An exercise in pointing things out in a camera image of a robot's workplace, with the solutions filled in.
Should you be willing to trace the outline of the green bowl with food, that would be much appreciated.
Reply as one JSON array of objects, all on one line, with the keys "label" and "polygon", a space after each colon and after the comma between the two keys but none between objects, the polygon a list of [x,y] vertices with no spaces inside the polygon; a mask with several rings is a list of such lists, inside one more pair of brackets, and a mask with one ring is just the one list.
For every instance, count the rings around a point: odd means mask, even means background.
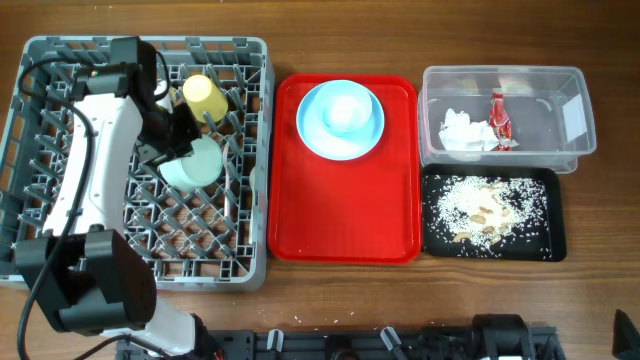
[{"label": "green bowl with food", "polygon": [[223,170],[222,150],[210,137],[191,142],[192,154],[163,163],[159,171],[166,183],[179,191],[192,192],[209,186]]}]

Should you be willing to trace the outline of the yellow plastic cup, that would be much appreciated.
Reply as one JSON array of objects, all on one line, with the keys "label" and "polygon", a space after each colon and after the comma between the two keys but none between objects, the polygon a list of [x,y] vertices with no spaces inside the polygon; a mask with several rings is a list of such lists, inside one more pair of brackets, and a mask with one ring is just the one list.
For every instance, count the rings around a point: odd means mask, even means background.
[{"label": "yellow plastic cup", "polygon": [[205,123],[204,113],[218,123],[228,111],[228,101],[225,94],[204,75],[193,75],[186,79],[182,93],[194,117]]}]

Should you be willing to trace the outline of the white plastic spoon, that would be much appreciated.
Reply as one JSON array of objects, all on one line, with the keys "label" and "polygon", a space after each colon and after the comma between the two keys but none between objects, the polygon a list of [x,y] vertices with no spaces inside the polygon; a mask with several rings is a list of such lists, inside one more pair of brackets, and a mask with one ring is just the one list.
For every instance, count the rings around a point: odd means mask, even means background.
[{"label": "white plastic spoon", "polygon": [[251,197],[252,197],[252,204],[255,203],[256,199],[257,199],[257,190],[256,190],[256,168],[252,168],[250,173],[249,173],[249,186],[251,189]]}]

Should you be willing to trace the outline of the light blue plate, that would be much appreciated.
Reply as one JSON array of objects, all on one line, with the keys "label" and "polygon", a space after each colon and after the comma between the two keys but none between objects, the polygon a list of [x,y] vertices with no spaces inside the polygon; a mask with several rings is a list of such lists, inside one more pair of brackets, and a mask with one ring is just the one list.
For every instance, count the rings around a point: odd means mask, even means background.
[{"label": "light blue plate", "polygon": [[300,139],[313,153],[329,160],[348,161],[367,154],[378,144],[384,132],[385,114],[380,100],[364,86],[373,104],[369,122],[359,131],[335,135],[325,127],[313,103],[323,83],[310,90],[298,106],[296,128]]}]

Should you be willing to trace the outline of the white napkin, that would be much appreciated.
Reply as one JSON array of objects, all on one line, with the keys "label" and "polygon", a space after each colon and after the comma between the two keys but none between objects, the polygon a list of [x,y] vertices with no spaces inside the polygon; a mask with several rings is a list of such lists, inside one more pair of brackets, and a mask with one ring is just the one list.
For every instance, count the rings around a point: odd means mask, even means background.
[{"label": "white napkin", "polygon": [[473,122],[468,113],[452,108],[445,113],[439,139],[447,151],[492,151],[499,145],[487,121]]}]

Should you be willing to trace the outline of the red snack wrapper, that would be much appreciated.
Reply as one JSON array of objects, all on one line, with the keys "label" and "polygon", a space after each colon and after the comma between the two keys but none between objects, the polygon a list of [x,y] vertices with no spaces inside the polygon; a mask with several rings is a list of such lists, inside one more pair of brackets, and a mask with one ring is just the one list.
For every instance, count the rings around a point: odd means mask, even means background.
[{"label": "red snack wrapper", "polygon": [[518,143],[513,140],[512,123],[505,110],[503,94],[492,94],[489,112],[489,125],[492,127],[498,140],[498,151],[508,152],[518,145]]}]

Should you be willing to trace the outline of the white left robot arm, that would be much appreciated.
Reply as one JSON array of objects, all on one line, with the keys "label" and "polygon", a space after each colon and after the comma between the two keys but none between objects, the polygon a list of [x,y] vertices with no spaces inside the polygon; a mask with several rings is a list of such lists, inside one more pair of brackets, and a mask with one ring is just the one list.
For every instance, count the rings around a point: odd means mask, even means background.
[{"label": "white left robot arm", "polygon": [[156,61],[84,64],[62,106],[74,115],[60,192],[41,238],[15,249],[30,289],[16,347],[28,356],[26,330],[40,307],[58,332],[127,340],[165,359],[211,359],[217,351],[202,320],[159,300],[147,263],[124,235],[124,198],[137,141],[176,154],[194,131],[157,102]]}]

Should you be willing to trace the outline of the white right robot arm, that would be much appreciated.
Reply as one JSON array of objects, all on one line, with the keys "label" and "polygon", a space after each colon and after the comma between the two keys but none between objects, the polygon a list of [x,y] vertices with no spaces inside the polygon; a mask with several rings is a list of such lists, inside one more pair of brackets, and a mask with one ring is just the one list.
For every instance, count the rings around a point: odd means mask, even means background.
[{"label": "white right robot arm", "polygon": [[617,360],[639,360],[639,331],[629,316],[617,309],[614,316],[612,355]]}]

